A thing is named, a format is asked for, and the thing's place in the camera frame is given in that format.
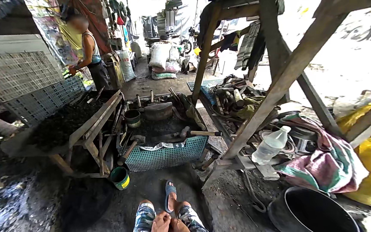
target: plastic water bottle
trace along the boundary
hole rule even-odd
[[[275,131],[264,137],[260,146],[251,155],[251,160],[260,165],[265,165],[270,162],[281,149],[284,148],[287,142],[287,133],[291,130],[289,126],[282,126],[280,130]]]

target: bottle cap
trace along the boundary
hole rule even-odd
[[[280,130],[282,130],[282,131],[288,133],[288,132],[291,130],[291,127],[284,125],[284,126],[281,127]]]

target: man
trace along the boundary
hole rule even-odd
[[[84,53],[84,59],[81,62],[69,67],[70,74],[74,76],[77,70],[87,66],[97,91],[100,91],[102,87],[104,87],[105,90],[109,90],[108,72],[104,62],[101,60],[100,51],[95,42],[95,38],[88,30],[88,20],[82,14],[72,14],[67,17],[66,21],[77,33],[82,34],[82,51]]]
[[[138,206],[134,232],[208,232],[190,203],[177,201],[177,191],[172,181],[165,186],[165,210],[155,215],[154,206],[149,200],[143,200]],[[174,212],[177,218],[171,218]]]

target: camouflage shorts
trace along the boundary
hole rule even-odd
[[[134,232],[151,232],[154,218],[154,206],[151,203],[140,204],[135,218]],[[178,218],[183,221],[190,232],[208,232],[190,206],[183,206],[178,212]]]

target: motorcycle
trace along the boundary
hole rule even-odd
[[[184,45],[184,52],[186,54],[189,54],[192,50],[194,50],[195,48],[198,47],[197,45],[197,37],[198,35],[200,34],[199,31],[196,31],[195,30],[195,27],[190,27],[190,29],[188,29],[188,32],[189,32],[189,37],[188,37],[188,40],[187,39],[184,39],[180,42],[181,45]],[[209,53],[209,58],[212,59],[214,58],[214,56],[216,56],[216,50],[214,51],[211,51]]]

